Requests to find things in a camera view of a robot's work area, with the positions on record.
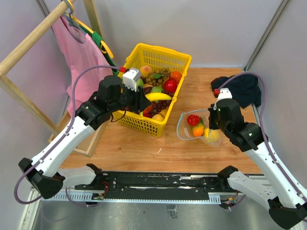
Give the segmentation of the banana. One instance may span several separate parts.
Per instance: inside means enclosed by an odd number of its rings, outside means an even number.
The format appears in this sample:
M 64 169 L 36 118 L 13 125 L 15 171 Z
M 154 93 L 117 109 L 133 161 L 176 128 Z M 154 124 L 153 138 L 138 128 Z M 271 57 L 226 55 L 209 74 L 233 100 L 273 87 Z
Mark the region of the banana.
M 151 92 L 146 94 L 146 98 L 150 100 L 150 102 L 154 102 L 156 100 L 172 100 L 172 96 L 162 93 L 162 92 Z M 152 104 L 147 107 L 143 112 L 140 113 L 140 116 L 144 116 L 147 118 L 152 118 L 153 116 L 150 114 L 153 109 Z

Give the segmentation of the yellow peach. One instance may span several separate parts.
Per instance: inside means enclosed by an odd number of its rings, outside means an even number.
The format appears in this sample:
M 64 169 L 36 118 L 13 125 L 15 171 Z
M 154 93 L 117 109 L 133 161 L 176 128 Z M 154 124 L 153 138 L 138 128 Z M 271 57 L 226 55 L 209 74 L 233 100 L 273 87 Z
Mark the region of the yellow peach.
M 158 122 L 163 122 L 164 117 L 161 114 L 155 114 L 152 119 Z

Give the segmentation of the mango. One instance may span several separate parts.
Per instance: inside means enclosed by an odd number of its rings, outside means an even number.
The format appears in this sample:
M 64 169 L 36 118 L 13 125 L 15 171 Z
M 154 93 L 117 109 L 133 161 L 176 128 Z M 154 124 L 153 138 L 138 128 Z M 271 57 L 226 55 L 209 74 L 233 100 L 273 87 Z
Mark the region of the mango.
M 200 137 L 203 135 L 204 133 L 204 123 L 203 123 L 203 119 L 200 118 L 200 121 L 197 125 L 192 127 L 192 133 L 194 135 L 194 137 Z

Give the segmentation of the red orange fruit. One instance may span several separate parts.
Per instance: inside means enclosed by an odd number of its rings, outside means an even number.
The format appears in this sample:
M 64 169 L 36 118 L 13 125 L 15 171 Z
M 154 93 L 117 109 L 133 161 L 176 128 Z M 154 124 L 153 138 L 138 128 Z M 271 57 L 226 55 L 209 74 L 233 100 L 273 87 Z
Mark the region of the red orange fruit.
M 198 115 L 189 115 L 189 116 L 187 117 L 187 123 L 188 123 L 190 126 L 194 127 L 194 126 L 196 126 L 196 125 L 199 124 L 200 119 L 201 119 L 201 118 L 200 118 Z

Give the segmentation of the clear zip top bag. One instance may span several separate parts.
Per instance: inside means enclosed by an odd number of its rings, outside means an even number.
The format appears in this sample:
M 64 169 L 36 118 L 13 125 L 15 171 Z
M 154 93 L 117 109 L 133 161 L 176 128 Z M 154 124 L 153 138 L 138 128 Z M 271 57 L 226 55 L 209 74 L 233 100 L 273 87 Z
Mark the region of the clear zip top bag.
M 185 112 L 182 113 L 178 124 L 177 124 L 177 136 L 182 139 L 182 140 L 193 140 L 193 139 L 198 139 L 205 144 L 212 146 L 212 147 L 219 147 L 222 144 L 222 137 L 221 137 L 221 131 L 219 131 L 220 135 L 220 140 L 217 142 L 209 142 L 203 135 L 200 137 L 194 137 L 192 133 L 192 126 L 190 126 L 187 123 L 187 117 L 189 115 L 198 115 L 200 118 L 203 119 L 204 127 L 209 128 L 209 111 L 205 109 L 200 109 L 200 110 L 194 110 L 190 112 Z

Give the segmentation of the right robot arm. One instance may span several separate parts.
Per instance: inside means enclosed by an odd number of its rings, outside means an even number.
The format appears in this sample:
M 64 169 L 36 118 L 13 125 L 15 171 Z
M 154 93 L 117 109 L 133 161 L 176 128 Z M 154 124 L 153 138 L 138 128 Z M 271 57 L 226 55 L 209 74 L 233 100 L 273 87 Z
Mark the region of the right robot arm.
M 246 122 L 239 104 L 231 99 L 218 99 L 209 107 L 209 127 L 221 130 L 230 142 L 248 155 L 261 169 L 271 187 L 245 176 L 233 166 L 219 172 L 218 188 L 243 192 L 269 213 L 273 221 L 289 230 L 307 217 L 307 190 L 290 173 L 274 151 L 261 126 Z

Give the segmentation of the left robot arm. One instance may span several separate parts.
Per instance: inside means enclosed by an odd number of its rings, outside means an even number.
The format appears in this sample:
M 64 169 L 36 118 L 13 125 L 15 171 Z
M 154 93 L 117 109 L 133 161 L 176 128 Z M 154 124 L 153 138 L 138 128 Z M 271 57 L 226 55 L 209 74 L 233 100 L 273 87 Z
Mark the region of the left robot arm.
M 23 158 L 19 162 L 27 180 L 44 199 L 52 198 L 67 187 L 86 184 L 96 190 L 102 186 L 100 171 L 92 164 L 66 170 L 59 167 L 85 138 L 111 118 L 112 113 L 125 108 L 140 112 L 150 105 L 137 86 L 140 77 L 134 69 L 121 78 L 105 77 L 98 91 L 82 103 L 68 126 L 44 150 L 32 159 Z

